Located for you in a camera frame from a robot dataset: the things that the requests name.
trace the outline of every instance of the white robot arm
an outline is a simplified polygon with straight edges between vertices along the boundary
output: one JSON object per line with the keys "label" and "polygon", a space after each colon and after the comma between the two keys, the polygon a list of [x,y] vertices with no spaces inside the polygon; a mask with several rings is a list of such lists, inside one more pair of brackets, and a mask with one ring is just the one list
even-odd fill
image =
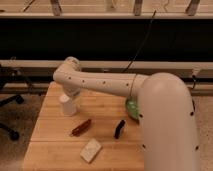
{"label": "white robot arm", "polygon": [[175,75],[86,73],[69,57],[53,77],[69,97],[82,87],[137,100],[145,171],[200,171],[192,98]]}

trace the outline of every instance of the toy sausage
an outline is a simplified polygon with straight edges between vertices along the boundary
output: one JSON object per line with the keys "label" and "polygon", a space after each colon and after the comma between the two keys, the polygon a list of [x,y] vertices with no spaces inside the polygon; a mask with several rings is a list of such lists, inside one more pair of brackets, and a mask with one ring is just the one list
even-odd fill
{"label": "toy sausage", "polygon": [[85,132],[91,125],[92,120],[88,119],[76,128],[74,128],[70,134],[70,136],[79,136],[83,132]]}

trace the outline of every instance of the chair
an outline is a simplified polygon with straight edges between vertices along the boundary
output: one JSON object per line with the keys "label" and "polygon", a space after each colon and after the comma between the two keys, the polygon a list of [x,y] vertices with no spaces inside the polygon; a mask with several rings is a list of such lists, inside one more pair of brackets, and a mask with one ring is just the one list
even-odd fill
{"label": "chair", "polygon": [[[11,96],[5,100],[0,101],[0,107],[10,103],[11,101],[15,100],[17,104],[21,104],[24,102],[24,99],[21,97],[21,95],[14,95]],[[0,128],[8,132],[9,137],[12,141],[16,141],[19,139],[19,133],[17,131],[14,131],[13,129],[9,128],[3,123],[0,123]]]}

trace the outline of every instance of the wooden tabletop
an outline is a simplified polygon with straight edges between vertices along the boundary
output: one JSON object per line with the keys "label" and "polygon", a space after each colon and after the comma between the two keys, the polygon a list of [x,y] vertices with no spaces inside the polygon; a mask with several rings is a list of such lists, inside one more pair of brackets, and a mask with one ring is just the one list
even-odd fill
{"label": "wooden tabletop", "polygon": [[[64,116],[58,101],[61,86],[52,82],[44,99],[28,150],[23,171],[143,171],[143,149],[139,125],[128,117],[125,98],[82,90],[76,115]],[[70,137],[73,128],[92,119],[90,129]],[[124,132],[114,139],[117,124],[126,121]],[[91,138],[103,146],[92,163],[80,156]]]}

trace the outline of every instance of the black panel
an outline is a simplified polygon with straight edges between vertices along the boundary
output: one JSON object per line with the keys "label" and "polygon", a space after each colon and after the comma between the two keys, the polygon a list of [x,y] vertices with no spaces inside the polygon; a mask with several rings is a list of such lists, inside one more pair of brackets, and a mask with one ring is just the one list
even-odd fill
{"label": "black panel", "polygon": [[[150,20],[1,19],[0,59],[131,60]],[[213,20],[154,20],[136,60],[213,61]]]}

